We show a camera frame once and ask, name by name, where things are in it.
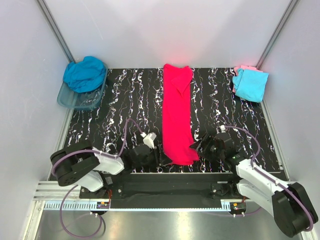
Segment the red t shirt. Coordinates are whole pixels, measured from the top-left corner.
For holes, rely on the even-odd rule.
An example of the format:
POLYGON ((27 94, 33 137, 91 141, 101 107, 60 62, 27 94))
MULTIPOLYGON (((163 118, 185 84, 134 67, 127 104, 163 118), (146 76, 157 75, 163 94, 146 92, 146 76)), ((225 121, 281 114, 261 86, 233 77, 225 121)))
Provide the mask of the red t shirt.
POLYGON ((163 151, 179 166, 192 165, 199 160, 197 152, 190 148, 194 143, 191 133, 192 79, 193 71, 188 66, 163 66, 163 151))

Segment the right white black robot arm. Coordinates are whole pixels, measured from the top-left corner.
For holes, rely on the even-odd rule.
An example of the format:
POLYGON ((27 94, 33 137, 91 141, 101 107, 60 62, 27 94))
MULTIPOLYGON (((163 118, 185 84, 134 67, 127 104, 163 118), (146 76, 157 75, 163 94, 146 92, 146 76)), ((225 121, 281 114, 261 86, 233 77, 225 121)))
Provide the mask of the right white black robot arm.
POLYGON ((232 198, 246 197, 267 211, 287 237, 311 231, 319 217, 305 188, 289 183, 265 171, 236 150, 227 132, 204 134, 190 145, 205 160, 221 161, 236 177, 227 185, 232 198))

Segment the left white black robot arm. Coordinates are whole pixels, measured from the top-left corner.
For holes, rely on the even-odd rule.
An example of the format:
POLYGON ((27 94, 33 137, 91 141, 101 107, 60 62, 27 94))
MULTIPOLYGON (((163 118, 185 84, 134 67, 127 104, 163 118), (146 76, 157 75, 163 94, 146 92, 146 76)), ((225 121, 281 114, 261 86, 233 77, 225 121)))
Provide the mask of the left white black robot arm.
POLYGON ((89 140, 82 140, 50 156, 51 174, 58 185, 66 187, 78 185, 97 198, 108 193, 110 180, 104 173, 117 176, 130 174, 136 168, 158 168, 169 164, 160 157, 160 151, 150 140, 124 149, 119 155, 112 155, 93 147, 89 140))

